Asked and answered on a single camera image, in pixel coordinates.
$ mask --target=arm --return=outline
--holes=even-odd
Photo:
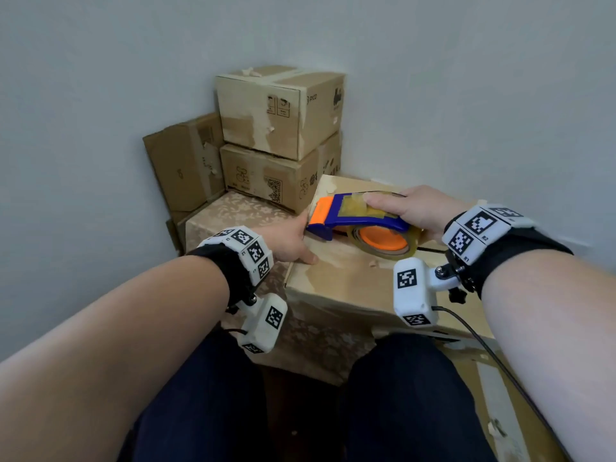
[[[307,215],[255,229],[283,261],[315,262]],[[228,285],[184,256],[129,280],[0,364],[0,461],[114,461],[150,400],[220,320]]]
[[[438,240],[447,222],[471,207],[428,186],[405,195],[365,199]],[[610,459],[616,444],[616,278],[568,254],[530,251],[490,274],[482,301],[507,359],[572,457]]]

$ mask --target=right hand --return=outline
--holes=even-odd
[[[427,185],[415,186],[400,193],[404,198],[378,192],[365,193],[364,201],[375,209],[396,214],[409,224],[423,228],[420,244],[427,240],[441,241],[445,225],[473,207]]]

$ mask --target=floral patterned tablecloth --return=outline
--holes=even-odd
[[[282,209],[268,205],[265,201],[229,192],[214,201],[186,223],[187,250],[196,248],[203,240],[226,227],[273,224],[293,217]],[[284,300],[284,280],[288,263],[277,262],[265,282],[259,286],[258,295],[276,293]],[[311,378],[342,384],[349,376],[353,363],[374,347],[374,340],[335,328],[313,325],[293,317],[293,304],[280,330],[274,349],[268,354],[253,355],[255,363],[282,368],[304,374]],[[225,328],[242,326],[241,313],[225,314],[222,325]]]

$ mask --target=black wrist strap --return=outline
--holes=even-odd
[[[229,286],[229,303],[247,301],[256,290],[250,282],[248,271],[242,265],[237,253],[223,244],[205,244],[195,248],[186,256],[201,256],[212,260],[222,272]]]
[[[459,216],[452,219],[445,231]],[[537,232],[534,228],[512,228],[502,238],[489,244],[483,254],[471,265],[465,264],[460,258],[451,251],[447,252],[447,259],[457,268],[458,277],[462,285],[469,290],[476,290],[479,298],[483,290],[483,284],[488,276],[502,263],[527,251],[535,249],[553,249],[556,251],[573,254],[573,252],[562,243]]]

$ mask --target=dark blue pants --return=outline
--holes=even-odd
[[[473,396],[429,339],[386,337],[350,373],[341,401],[346,458],[495,462]],[[210,333],[145,409],[135,462],[275,459],[263,381],[235,338]]]

